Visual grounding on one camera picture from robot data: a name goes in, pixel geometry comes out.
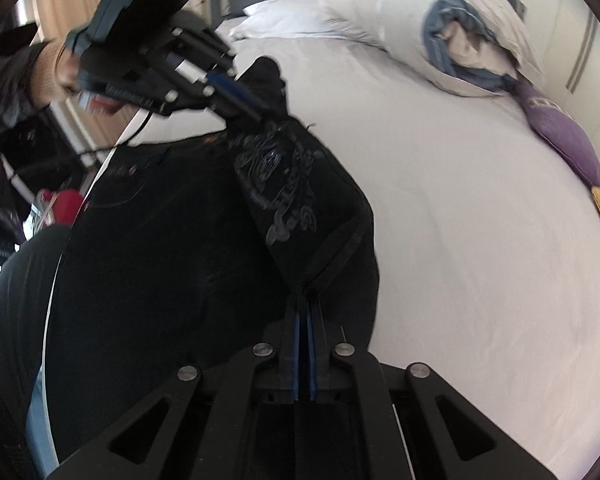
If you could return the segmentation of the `left forearm dark sleeve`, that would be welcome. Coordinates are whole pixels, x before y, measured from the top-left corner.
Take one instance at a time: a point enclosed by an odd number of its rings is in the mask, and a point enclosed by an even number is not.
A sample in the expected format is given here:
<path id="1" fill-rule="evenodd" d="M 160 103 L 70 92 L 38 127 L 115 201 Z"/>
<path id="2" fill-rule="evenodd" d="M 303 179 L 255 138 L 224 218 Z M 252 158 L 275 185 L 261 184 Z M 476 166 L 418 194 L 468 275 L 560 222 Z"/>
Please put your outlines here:
<path id="1" fill-rule="evenodd" d="M 68 96 L 57 78 L 58 40 L 34 42 L 33 23 L 0 33 L 0 135 Z"/>

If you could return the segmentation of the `person's left hand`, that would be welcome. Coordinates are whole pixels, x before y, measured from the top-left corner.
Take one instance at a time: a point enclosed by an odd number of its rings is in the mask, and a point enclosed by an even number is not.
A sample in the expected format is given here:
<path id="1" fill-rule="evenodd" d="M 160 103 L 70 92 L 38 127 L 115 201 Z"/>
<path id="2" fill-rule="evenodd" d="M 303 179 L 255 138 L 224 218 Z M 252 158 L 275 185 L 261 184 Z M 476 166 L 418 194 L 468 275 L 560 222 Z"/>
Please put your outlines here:
<path id="1" fill-rule="evenodd" d="M 79 107 L 91 114 L 111 116 L 122 110 L 123 103 L 83 90 L 79 84 L 79 72 L 80 58 L 62 44 L 55 65 L 55 79 L 60 88 L 76 98 Z"/>

